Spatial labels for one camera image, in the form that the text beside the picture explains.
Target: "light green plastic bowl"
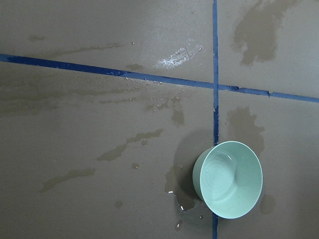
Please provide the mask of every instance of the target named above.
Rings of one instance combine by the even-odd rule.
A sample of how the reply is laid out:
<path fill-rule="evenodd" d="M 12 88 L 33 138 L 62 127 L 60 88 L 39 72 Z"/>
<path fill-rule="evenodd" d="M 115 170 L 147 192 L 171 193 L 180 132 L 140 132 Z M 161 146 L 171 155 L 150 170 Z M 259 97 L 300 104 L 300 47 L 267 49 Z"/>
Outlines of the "light green plastic bowl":
<path fill-rule="evenodd" d="M 257 203 L 263 173 L 258 157 L 248 146 L 228 141 L 199 156 L 193 183 L 212 212 L 233 219 L 245 215 Z"/>

